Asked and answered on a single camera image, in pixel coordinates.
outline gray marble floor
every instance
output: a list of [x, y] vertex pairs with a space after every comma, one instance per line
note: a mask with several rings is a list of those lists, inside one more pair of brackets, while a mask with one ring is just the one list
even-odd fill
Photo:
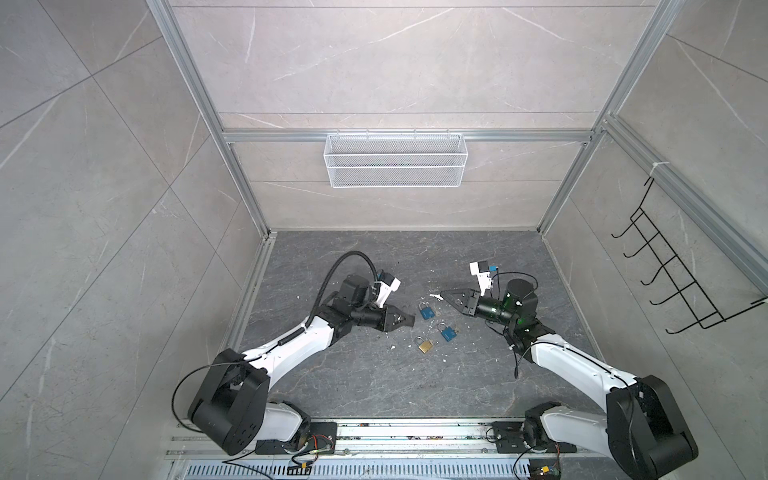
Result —
[[[521, 415], [552, 399], [596, 412], [597, 406], [555, 374], [524, 363], [515, 380], [512, 352], [480, 319], [462, 316], [443, 302], [429, 321], [417, 306], [429, 293], [477, 287], [468, 264], [488, 260], [502, 271], [535, 275], [538, 315], [571, 343], [592, 351], [554, 264], [536, 232], [282, 232], [260, 288], [241, 349], [258, 346], [306, 316], [323, 277], [347, 250], [361, 250], [376, 268], [396, 275], [400, 289], [389, 302], [417, 314], [413, 329], [389, 334], [356, 327], [328, 350], [294, 369], [273, 388], [312, 416]], [[369, 275], [357, 257], [342, 263], [328, 292], [349, 273]], [[447, 343], [438, 322], [458, 336]], [[438, 343], [423, 354], [414, 341]]]

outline cable tie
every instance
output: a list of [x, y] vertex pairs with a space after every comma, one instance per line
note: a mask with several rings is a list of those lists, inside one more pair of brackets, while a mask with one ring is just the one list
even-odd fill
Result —
[[654, 170], [656, 170], [656, 167], [659, 165], [668, 164], [669, 162], [654, 162], [653, 167], [650, 168], [650, 172], [648, 172], [648, 177], [652, 177], [654, 175]]

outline vent grille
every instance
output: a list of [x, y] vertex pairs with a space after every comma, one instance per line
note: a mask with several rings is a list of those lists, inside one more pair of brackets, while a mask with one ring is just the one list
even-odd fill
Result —
[[[343, 478], [515, 478], [512, 471], [514, 460], [506, 458], [424, 458], [424, 459], [322, 459], [312, 468], [309, 476], [302, 472], [290, 472], [288, 461], [249, 460], [242, 465], [257, 468], [276, 480], [295, 478], [343, 479]], [[529, 461], [521, 458], [516, 470], [520, 478], [530, 478]], [[242, 466], [227, 465], [215, 461], [190, 461], [184, 480], [214, 480], [229, 478], [265, 478]]]

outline gray tile wall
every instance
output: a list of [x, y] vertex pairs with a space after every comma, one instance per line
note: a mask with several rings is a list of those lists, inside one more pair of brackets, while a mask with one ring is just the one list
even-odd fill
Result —
[[653, 4], [195, 0], [174, 12], [225, 127], [591, 127]]
[[533, 230], [580, 147], [578, 142], [471, 142], [460, 187], [334, 189], [323, 146], [235, 144], [272, 228]]
[[[591, 128], [655, 5], [172, 3], [224, 127], [267, 129]], [[533, 229], [578, 151], [472, 144], [459, 188], [341, 191], [322, 148], [237, 145], [271, 227]]]
[[768, 2], [692, 0], [620, 116], [768, 252]]
[[[762, 308], [711, 329], [698, 326], [677, 335], [694, 318], [662, 273], [650, 286], [659, 263], [649, 249], [626, 258], [643, 240], [631, 230], [620, 239], [629, 216], [645, 193], [647, 175], [607, 139], [590, 160], [570, 200], [547, 235], [578, 309], [605, 359], [639, 375], [654, 374], [672, 388], [699, 445], [700, 457], [679, 470], [680, 478], [762, 478], [766, 453], [761, 445], [768, 415], [766, 360], [768, 334]], [[760, 298], [760, 292], [720, 252], [696, 224], [658, 187], [644, 209], [726, 315]], [[649, 237], [649, 223], [639, 223]], [[671, 257], [663, 241], [652, 243], [662, 260]], [[690, 282], [684, 269], [670, 264], [678, 285]], [[686, 299], [700, 316], [712, 312], [701, 290]], [[710, 325], [713, 319], [705, 321]]]
[[[764, 252], [768, 252], [766, 25], [768, 3], [762, 0], [688, 1], [619, 112]], [[622, 178], [618, 172], [603, 175], [608, 189]], [[574, 192], [576, 202], [579, 195], [586, 200], [590, 189], [594, 195], [595, 186], [589, 184], [594, 180], [588, 174], [581, 182], [584, 189]], [[613, 203], [616, 193], [598, 194], [595, 201], [604, 198]], [[595, 204], [582, 213], [591, 222], [590, 214], [604, 208]], [[674, 204], [659, 206], [659, 212], [659, 221], [667, 224], [678, 251], [726, 314], [759, 298], [755, 287]], [[599, 237], [601, 227], [592, 225]], [[622, 270], [623, 264], [617, 265]], [[700, 295], [689, 300], [698, 302], [701, 313], [709, 313]], [[692, 329], [671, 338], [660, 333], [746, 478], [768, 475], [768, 454], [761, 446], [768, 441], [764, 421], [768, 376], [758, 366], [766, 360], [759, 344], [768, 334], [768, 311], [763, 308], [768, 307], [709, 330]], [[681, 325], [685, 317], [679, 303], [663, 314], [672, 326]], [[656, 318], [657, 314], [649, 315], [652, 322]]]
[[147, 478], [259, 242], [148, 12], [0, 4], [2, 478]]

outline wire mesh basket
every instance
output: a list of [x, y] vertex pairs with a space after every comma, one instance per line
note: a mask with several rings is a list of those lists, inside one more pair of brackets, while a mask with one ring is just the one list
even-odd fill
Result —
[[331, 187], [458, 187], [467, 144], [450, 132], [337, 133], [323, 153]]

